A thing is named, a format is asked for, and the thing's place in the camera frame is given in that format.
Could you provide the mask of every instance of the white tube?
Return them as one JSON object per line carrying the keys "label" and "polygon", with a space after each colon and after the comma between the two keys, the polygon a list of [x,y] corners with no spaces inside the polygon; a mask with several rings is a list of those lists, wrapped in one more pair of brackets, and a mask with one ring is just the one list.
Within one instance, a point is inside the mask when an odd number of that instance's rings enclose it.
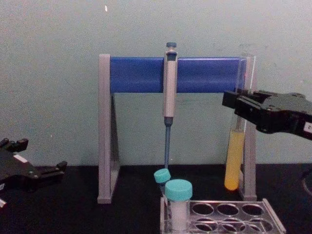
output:
{"label": "white tube", "polygon": [[188,201],[170,201],[173,231],[186,231],[189,222]]}

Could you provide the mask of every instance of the gray stand leg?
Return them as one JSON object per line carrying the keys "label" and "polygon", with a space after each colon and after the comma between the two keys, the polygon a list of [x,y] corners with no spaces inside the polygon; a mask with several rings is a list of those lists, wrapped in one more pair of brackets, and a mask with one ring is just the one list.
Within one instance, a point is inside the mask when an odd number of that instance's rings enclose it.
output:
{"label": "gray stand leg", "polygon": [[255,194],[255,131],[255,125],[246,122],[244,167],[239,181],[239,192],[244,201],[257,201]]}
{"label": "gray stand leg", "polygon": [[98,198],[99,204],[112,202],[112,195],[116,185],[119,162],[118,158],[112,157],[111,153],[117,154],[117,146],[112,142],[114,133],[117,135],[115,107],[111,102],[110,93],[110,55],[99,55],[98,73]]}

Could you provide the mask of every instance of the blue bar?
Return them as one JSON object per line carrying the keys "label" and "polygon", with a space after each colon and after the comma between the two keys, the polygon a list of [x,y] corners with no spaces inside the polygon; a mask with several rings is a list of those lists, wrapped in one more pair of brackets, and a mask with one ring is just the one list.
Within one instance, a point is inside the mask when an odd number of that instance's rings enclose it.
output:
{"label": "blue bar", "polygon": [[[179,58],[178,93],[234,91],[239,57]],[[111,57],[111,93],[162,93],[163,57]]]}

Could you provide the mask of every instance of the test tube rack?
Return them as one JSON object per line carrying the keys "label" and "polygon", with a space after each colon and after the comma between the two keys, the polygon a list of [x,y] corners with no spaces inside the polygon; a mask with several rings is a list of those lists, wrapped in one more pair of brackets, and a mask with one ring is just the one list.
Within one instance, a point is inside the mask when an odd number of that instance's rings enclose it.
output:
{"label": "test tube rack", "polygon": [[[189,229],[185,234],[286,233],[266,199],[253,202],[192,200],[189,203]],[[160,233],[174,234],[163,197],[160,204]]]}

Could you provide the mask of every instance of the micropipette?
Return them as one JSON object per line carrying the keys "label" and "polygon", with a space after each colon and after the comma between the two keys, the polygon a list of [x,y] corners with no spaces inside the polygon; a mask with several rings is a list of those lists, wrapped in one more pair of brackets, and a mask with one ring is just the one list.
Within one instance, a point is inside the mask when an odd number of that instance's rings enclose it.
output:
{"label": "micropipette", "polygon": [[173,123],[176,98],[177,53],[176,43],[168,42],[164,56],[164,123],[166,126],[165,138],[165,168],[169,164],[170,130]]}

